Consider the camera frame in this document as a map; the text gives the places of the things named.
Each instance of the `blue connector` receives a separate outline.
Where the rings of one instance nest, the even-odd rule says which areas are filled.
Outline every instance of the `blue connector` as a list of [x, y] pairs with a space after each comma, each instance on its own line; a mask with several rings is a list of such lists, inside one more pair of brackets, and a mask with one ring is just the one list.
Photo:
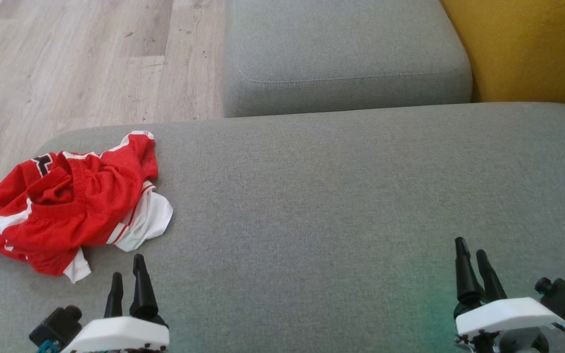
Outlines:
[[36, 351], [36, 353], [58, 353], [58, 351], [60, 351], [59, 344], [46, 340], [40, 347], [38, 347], [38, 351]]

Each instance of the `white trim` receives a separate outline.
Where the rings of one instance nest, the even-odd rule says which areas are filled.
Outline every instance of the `white trim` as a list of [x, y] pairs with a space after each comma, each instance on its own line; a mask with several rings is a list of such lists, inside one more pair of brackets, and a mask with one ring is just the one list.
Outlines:
[[[124, 220], [130, 218], [130, 214], [132, 214], [132, 211], [128, 212], [128, 214], [126, 215], [126, 218], [124, 218]], [[110, 236], [108, 237], [108, 240], [106, 241], [106, 244], [112, 244], [114, 241], [116, 241], [119, 234], [121, 234], [121, 230], [123, 230], [123, 228], [125, 228], [125, 227], [126, 227], [126, 225], [123, 224], [123, 223], [117, 224], [115, 229], [112, 230], [112, 233], [110, 233]]]
[[149, 183], [147, 190], [141, 195], [132, 217], [132, 223], [124, 230], [115, 246], [123, 251], [136, 250], [148, 239], [153, 239], [164, 233], [171, 220], [173, 208], [169, 201], [154, 192], [155, 187]]
[[150, 185], [153, 186], [152, 190], [154, 190], [156, 188], [151, 181], [149, 181], [149, 180], [144, 181], [143, 187], [141, 187], [141, 192], [143, 192], [143, 190], [145, 190], [145, 188], [150, 186]]
[[152, 134], [149, 131], [145, 131], [145, 130], [134, 130], [133, 132], [130, 132], [130, 134], [126, 135], [122, 140], [121, 143], [118, 146], [115, 146], [113, 148], [110, 148], [109, 150], [107, 150], [106, 152], [115, 152], [116, 150], [118, 150], [121, 147], [125, 147], [130, 143], [130, 135], [145, 135], [147, 136], [149, 139], [154, 139], [154, 134]]
[[13, 215], [0, 215], [0, 234], [4, 234], [4, 230], [11, 226], [24, 223], [32, 213], [32, 201], [28, 198], [26, 201], [27, 208], [17, 214]]
[[84, 258], [82, 248], [78, 248], [76, 256], [62, 273], [71, 279], [71, 283], [75, 283], [90, 275], [90, 267]]
[[62, 155], [66, 159], [86, 159], [88, 156], [99, 157], [95, 152], [88, 152], [86, 154], [72, 154], [71, 152], [63, 151]]

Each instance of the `sofa cushion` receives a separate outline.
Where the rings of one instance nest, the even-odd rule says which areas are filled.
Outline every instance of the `sofa cushion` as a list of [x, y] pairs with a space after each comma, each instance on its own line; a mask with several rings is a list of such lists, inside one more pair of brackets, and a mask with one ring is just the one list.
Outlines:
[[[145, 255], [173, 352], [452, 353], [453, 240], [510, 297], [565, 279], [565, 105], [482, 103], [79, 130], [46, 151], [157, 140], [175, 208]], [[132, 253], [85, 249], [76, 284], [0, 256], [0, 352], [57, 306], [103, 315]], [[565, 334], [544, 331], [565, 353]]]
[[469, 102], [468, 57], [438, 0], [227, 7], [227, 117]]

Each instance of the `black lettering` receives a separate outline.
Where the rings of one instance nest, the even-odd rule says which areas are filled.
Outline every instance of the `black lettering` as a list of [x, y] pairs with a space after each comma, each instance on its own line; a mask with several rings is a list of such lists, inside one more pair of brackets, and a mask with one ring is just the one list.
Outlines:
[[32, 160], [36, 162], [36, 167], [38, 168], [38, 172], [41, 174], [41, 177], [47, 175], [47, 173], [49, 172], [49, 170], [47, 170], [47, 166], [53, 162], [49, 153], [34, 157], [32, 158]]

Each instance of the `yellow wall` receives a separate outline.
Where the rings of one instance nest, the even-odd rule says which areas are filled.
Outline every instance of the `yellow wall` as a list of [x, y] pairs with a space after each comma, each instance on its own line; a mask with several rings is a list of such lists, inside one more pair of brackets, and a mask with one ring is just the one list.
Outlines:
[[468, 52], [475, 101], [565, 103], [565, 0], [442, 0]]

